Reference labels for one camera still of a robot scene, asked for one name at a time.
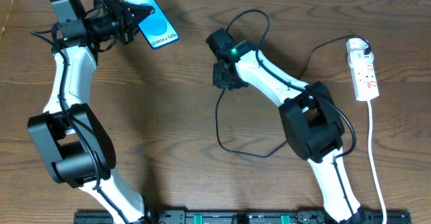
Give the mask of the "blue Galaxy smartphone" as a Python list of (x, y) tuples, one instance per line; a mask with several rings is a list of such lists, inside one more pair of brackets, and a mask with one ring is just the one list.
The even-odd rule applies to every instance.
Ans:
[(154, 8), (153, 14), (139, 23), (139, 29), (152, 49), (156, 50), (179, 40), (179, 34), (156, 0), (126, 0), (126, 2), (135, 5), (151, 5)]

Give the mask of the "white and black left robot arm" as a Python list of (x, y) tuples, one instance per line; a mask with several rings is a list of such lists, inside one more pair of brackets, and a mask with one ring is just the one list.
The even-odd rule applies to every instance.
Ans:
[(53, 90), (42, 113), (28, 120), (28, 132), (51, 178), (93, 196), (114, 223), (157, 223), (158, 214), (116, 167), (114, 145), (90, 108), (92, 78), (101, 44), (129, 44), (150, 5), (120, 0), (50, 0), (57, 21), (35, 37), (51, 46), (56, 62)]

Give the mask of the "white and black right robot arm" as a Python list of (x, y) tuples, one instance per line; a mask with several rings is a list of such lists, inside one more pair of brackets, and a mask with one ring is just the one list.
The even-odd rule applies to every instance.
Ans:
[(252, 85), (279, 110), (286, 141), (311, 166), (323, 195), (325, 212), (337, 223), (365, 223), (344, 168), (345, 115), (321, 82), (308, 84), (271, 63), (248, 40), (235, 42), (227, 30), (210, 34), (206, 43), (215, 55), (213, 85), (239, 89)]

